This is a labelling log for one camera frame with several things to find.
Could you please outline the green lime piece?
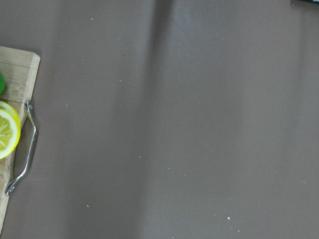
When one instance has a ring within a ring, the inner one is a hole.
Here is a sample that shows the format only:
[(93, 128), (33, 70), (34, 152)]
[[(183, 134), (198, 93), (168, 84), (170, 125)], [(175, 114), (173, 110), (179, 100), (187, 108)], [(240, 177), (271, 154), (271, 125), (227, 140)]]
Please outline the green lime piece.
[(3, 94), (5, 90), (5, 79), (2, 73), (0, 73), (0, 95)]

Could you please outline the black device at edge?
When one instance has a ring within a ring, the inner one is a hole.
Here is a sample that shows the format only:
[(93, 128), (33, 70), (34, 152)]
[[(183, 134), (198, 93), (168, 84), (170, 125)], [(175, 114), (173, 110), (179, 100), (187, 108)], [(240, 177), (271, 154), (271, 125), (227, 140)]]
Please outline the black device at edge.
[(300, 6), (319, 6), (318, 0), (291, 0), (293, 5), (300, 5)]

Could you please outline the yellow lemon slice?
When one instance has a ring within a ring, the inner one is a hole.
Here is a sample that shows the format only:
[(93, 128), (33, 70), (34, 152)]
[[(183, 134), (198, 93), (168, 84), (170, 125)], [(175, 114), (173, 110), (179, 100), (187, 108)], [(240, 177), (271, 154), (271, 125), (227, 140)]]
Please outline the yellow lemon slice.
[(10, 106), (9, 104), (7, 104), (7, 103), (4, 102), (4, 101), (1, 101), (1, 102), (0, 102), (0, 108), (1, 108), (2, 110), (8, 111), (8, 112), (16, 119), (16, 121), (18, 122), (18, 124), (20, 124), (19, 114), (17, 113), (17, 111), (16, 111), (12, 106)]
[(10, 155), (20, 139), (20, 120), (9, 111), (0, 110), (0, 158)]

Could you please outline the bamboo cutting board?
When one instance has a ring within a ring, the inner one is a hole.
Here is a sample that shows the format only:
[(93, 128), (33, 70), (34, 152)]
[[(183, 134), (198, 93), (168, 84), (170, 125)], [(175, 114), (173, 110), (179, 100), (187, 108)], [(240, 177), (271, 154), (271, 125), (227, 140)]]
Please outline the bamboo cutting board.
[[(11, 105), (19, 114), (20, 123), (27, 119), (24, 103), (31, 100), (40, 56), (36, 53), (2, 46), (0, 48), (0, 72), (5, 79), (5, 90), (0, 99)], [(9, 201), (4, 191), (7, 183), (14, 179), (15, 151), (0, 160), (0, 226), (4, 224)]]

